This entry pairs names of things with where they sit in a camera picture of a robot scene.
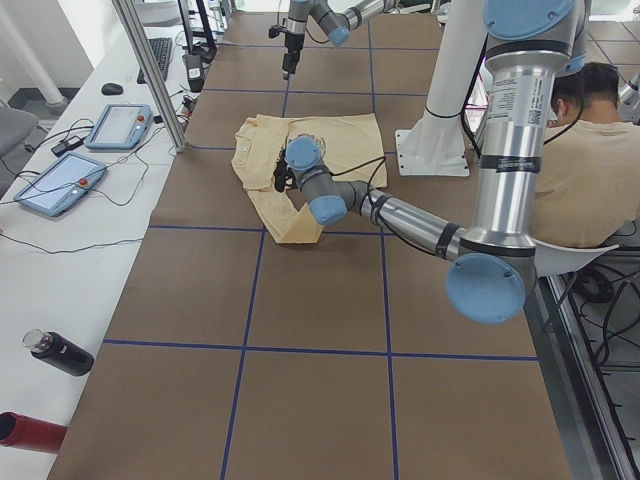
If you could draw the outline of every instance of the yellow cloth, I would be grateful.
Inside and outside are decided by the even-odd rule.
[[[547,138],[564,127],[550,128]],[[565,247],[600,245],[640,214],[640,128],[578,121],[544,147],[530,225]]]
[[[384,154],[375,115],[351,117],[276,118],[258,115],[248,118],[236,133],[236,152],[231,160],[234,171],[253,202],[258,215],[278,243],[315,243],[322,226],[307,204],[300,211],[285,193],[274,187],[273,171],[280,150],[299,135],[322,138],[324,162],[334,173],[365,163]],[[343,175],[340,180],[368,181],[377,162]],[[372,185],[387,186],[384,165]]]

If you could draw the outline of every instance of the keyboard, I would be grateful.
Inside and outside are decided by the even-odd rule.
[[[149,38],[148,40],[149,45],[151,45],[153,55],[156,57],[156,62],[158,63],[158,68],[162,74],[162,79],[166,80],[167,75],[169,74],[169,63],[171,63],[171,46],[173,41],[169,37]],[[144,73],[142,73],[142,69],[138,72],[138,79],[136,81],[138,83],[147,83],[144,80]]]

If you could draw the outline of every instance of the person's neck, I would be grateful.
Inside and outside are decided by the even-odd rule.
[[[608,100],[593,100],[589,108],[585,108],[580,120],[591,123],[622,122],[616,106]]]

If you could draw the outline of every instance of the blue tablet device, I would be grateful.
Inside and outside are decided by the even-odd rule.
[[[67,152],[13,199],[43,215],[57,217],[91,190],[106,170],[103,163]]]
[[[150,121],[149,105],[107,105],[84,145],[90,150],[131,150],[143,139]]]

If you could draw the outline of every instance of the black bottle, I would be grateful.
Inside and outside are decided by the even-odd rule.
[[[59,368],[74,377],[84,375],[93,366],[91,354],[55,332],[31,330],[22,339],[38,360]]]

